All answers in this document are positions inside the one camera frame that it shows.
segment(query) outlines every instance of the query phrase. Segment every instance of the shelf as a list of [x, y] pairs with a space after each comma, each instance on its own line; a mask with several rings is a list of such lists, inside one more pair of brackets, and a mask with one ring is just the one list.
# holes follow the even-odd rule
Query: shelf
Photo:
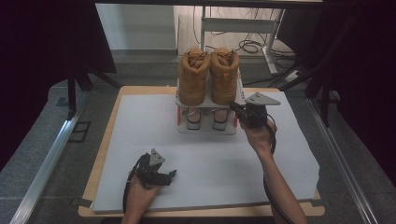
[[[243, 104], [245, 102], [245, 95], [243, 93], [243, 85], [241, 75], [238, 72], [238, 79], [236, 84], [236, 96], [235, 102], [238, 104]], [[178, 80], [177, 80], [177, 94], [176, 94], [176, 104], [177, 104], [177, 130], [180, 133], [198, 133], [198, 134], [221, 134], [221, 135], [230, 135], [236, 133], [237, 126], [237, 118], [235, 112], [229, 110], [227, 114], [226, 127], [224, 131], [219, 131], [212, 128], [213, 125], [213, 116], [214, 112], [211, 112], [216, 108], [229, 108], [228, 105], [217, 105], [213, 103], [211, 99], [211, 90], [212, 90], [212, 78], [208, 74], [206, 77], [205, 84], [205, 99], [204, 101], [195, 107], [199, 107], [201, 110], [201, 127], [199, 130], [190, 130], [187, 129], [187, 116], [185, 115], [188, 106], [183, 105], [178, 98]]]

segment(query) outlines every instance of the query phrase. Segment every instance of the gray floor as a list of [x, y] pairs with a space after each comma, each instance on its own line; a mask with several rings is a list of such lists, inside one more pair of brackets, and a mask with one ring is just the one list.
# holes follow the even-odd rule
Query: gray floor
[[[179, 58], [176, 56], [134, 57], [114, 56], [117, 75], [110, 75], [124, 85], [175, 86]], [[244, 82], [270, 77], [263, 58], [244, 58], [240, 71]], [[91, 123], [85, 140], [69, 142], [58, 161], [29, 223], [119, 223], [118, 219], [85, 218], [78, 215], [76, 201], [85, 189], [96, 152], [100, 145], [118, 90], [103, 80], [91, 76], [93, 90], [80, 122]], [[271, 81], [249, 87], [266, 87]], [[361, 214], [341, 176], [318, 125], [304, 97], [305, 83], [286, 91], [290, 105], [320, 166], [318, 190], [326, 207], [323, 217], [309, 218], [311, 223], [363, 223]], [[14, 157], [0, 173], [0, 223], [8, 223], [28, 190], [37, 170], [45, 159], [67, 115], [67, 106], [57, 105], [67, 96], [65, 82], [49, 91], [49, 101], [34, 127], [26, 136]], [[331, 130], [342, 149], [351, 171], [360, 183], [373, 207], [378, 223], [396, 220], [396, 189], [387, 179], [375, 159], [330, 106]], [[71, 139], [81, 136], [72, 134]], [[191, 218], [149, 219], [151, 223], [273, 223], [270, 218]]]

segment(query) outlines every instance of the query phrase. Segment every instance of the wrist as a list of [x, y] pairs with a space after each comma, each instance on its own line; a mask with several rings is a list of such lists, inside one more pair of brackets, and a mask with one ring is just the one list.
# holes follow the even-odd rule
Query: wrist
[[142, 216], [137, 213], [126, 212], [122, 218], [121, 224], [138, 224]]

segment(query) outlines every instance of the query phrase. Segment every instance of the metal rail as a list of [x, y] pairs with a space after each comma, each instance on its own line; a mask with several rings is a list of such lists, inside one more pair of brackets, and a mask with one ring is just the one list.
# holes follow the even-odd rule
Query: metal rail
[[341, 148], [338, 146], [332, 135], [332, 131], [328, 127], [326, 127], [325, 123], [322, 121], [317, 104], [314, 102], [313, 99], [309, 98], [307, 98], [307, 102], [310, 109], [312, 110], [312, 113], [315, 116], [315, 120], [320, 128], [323, 137], [326, 140], [329, 150], [334, 157], [335, 163], [340, 170], [341, 176], [344, 178], [346, 186], [350, 194], [352, 195], [352, 198], [355, 201], [359, 212], [361, 213], [361, 217], [363, 218], [364, 223], [378, 223], [373, 213], [372, 207], [369, 204], [363, 190], [361, 189], [361, 186], [355, 179], [355, 176], [352, 174], [352, 171], [349, 169], [349, 166], [347, 165], [347, 161], [343, 156]]
[[71, 132], [73, 132], [74, 126], [78, 121], [81, 109], [85, 105], [87, 98], [88, 93], [83, 92], [78, 99], [76, 115], [72, 119], [66, 120], [64, 122], [64, 126], [59, 131], [58, 136], [49, 150], [46, 159], [44, 159], [43, 163], [41, 164], [40, 169], [35, 175], [35, 179], [23, 197], [20, 207], [17, 209], [14, 218], [11, 219], [10, 223], [20, 224], [26, 223], [29, 220], [29, 217], [32, 215], [32, 212], [35, 209], [35, 205], [41, 195], [41, 192], [46, 186], [59, 157], [64, 151], [64, 146], [66, 145]]

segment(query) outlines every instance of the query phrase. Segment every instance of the white paper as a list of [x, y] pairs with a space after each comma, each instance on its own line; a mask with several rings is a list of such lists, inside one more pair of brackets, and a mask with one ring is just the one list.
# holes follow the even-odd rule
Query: white paper
[[[281, 102], [268, 105], [276, 121], [276, 164], [297, 199], [315, 196], [318, 163], [283, 92], [263, 92]], [[234, 135], [184, 134], [177, 131], [174, 95], [124, 95], [110, 139], [93, 211], [122, 210], [129, 171], [138, 158], [155, 148], [174, 169], [171, 186], [163, 187], [150, 209], [172, 209], [268, 202], [262, 167], [245, 132]]]

